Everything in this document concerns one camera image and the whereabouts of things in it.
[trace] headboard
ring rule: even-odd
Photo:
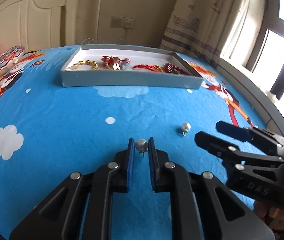
[[[0,0],[1,52],[15,45],[26,51],[74,45],[77,6],[78,0]]]

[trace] blue bed sheet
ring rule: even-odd
[[[231,123],[231,116],[226,100],[205,85],[199,90],[63,88],[59,71],[75,49],[77,46],[28,55],[14,73],[14,84],[0,88],[0,233],[5,239],[71,172],[94,172],[126,149],[130,137],[153,137],[171,161],[197,174],[211,171],[222,182],[226,172],[221,161],[196,146],[195,133],[205,131],[237,143],[241,150],[261,153],[248,143],[217,133],[215,123]],[[182,56],[216,73],[204,61]],[[254,125],[265,128],[226,79],[216,73],[216,80],[237,99]],[[5,88],[5,81],[0,86]],[[240,127],[248,126],[238,111],[234,113]],[[178,132],[184,122],[192,126],[185,137]],[[252,208],[252,199],[237,196]],[[169,194],[152,191],[148,158],[137,152],[132,191],[114,194],[112,239],[171,239]]]

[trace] light blue cloud print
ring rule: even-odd
[[[94,88],[100,96],[106,98],[133,98],[136,95],[145,95],[149,92],[149,87],[136,86],[98,86]]]

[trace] electrical outlet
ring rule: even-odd
[[[124,18],[124,17],[111,17],[110,27],[111,28],[122,28],[132,30],[134,27],[135,19]]]

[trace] metal screw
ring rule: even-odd
[[[213,178],[213,174],[209,171],[206,171],[203,173],[202,175],[205,179],[212,179]]]
[[[165,166],[166,168],[168,168],[168,169],[174,169],[174,168],[175,168],[175,163],[173,163],[173,162],[166,162],[166,163],[164,164],[164,166]]]
[[[113,170],[116,169],[119,165],[116,162],[110,162],[107,166]]]
[[[73,172],[70,177],[71,179],[79,179],[81,174],[79,172]]]
[[[244,166],[242,164],[236,164],[235,168],[239,171],[243,171],[244,170]]]
[[[229,149],[230,151],[233,151],[233,152],[237,150],[237,149],[236,149],[235,147],[233,147],[233,146],[229,146],[228,149]]]

